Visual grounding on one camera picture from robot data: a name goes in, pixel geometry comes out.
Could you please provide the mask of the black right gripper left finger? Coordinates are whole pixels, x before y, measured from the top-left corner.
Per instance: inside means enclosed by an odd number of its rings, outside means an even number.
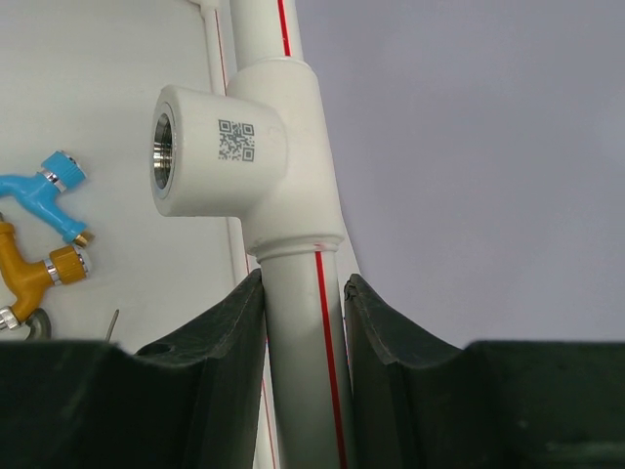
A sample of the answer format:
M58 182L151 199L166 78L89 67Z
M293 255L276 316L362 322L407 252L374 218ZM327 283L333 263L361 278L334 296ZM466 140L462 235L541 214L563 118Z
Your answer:
M221 302L136 355L190 374L182 466L251 468L266 353L265 290L259 269Z

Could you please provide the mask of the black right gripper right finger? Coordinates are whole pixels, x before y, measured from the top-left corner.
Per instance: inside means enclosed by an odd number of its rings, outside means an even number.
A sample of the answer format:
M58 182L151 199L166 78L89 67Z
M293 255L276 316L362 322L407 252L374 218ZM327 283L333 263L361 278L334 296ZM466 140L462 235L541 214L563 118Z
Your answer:
M391 307L360 275L345 287L354 425L363 468L464 468L461 351Z

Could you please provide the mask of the white PVC pipe frame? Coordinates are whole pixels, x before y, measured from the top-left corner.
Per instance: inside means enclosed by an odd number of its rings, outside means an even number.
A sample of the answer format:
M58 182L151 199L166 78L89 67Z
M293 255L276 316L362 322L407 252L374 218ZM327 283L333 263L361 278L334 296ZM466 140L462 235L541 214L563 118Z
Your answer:
M202 1L210 88L164 87L150 184L166 217L229 217L262 272L279 461L354 468L352 391L335 255L345 237L317 77L291 1Z

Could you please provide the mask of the grey metal faucet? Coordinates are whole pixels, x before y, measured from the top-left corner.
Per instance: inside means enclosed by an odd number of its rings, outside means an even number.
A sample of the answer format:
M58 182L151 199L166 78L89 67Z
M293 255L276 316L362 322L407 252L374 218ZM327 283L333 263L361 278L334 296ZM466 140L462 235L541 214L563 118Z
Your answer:
M106 335L104 337L105 342L111 341L119 315L120 310L116 309L113 312ZM48 314L42 308L36 309L32 313L32 315L26 320L25 325L28 328L28 334L25 337L26 340L49 340L52 338L52 323Z

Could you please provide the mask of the orange plastic faucet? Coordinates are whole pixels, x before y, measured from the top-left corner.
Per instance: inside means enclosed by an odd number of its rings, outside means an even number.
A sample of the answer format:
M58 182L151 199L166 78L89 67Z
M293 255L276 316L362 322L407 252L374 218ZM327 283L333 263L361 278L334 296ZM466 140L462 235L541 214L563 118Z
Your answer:
M87 251L76 244L51 251L40 261L25 260L17 245L15 226L1 217L1 278L15 297L12 305L1 308L1 329L21 327L50 288L82 281L91 270Z

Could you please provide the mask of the blue plastic faucet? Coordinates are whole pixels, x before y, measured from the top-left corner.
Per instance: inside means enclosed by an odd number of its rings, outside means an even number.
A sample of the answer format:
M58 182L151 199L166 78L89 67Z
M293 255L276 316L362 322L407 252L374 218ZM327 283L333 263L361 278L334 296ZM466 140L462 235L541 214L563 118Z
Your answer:
M1 196L12 197L23 209L54 229L64 243L88 246L94 239L88 225L68 215L57 203L64 192L77 188L86 173L63 150L47 157L32 176L2 174Z

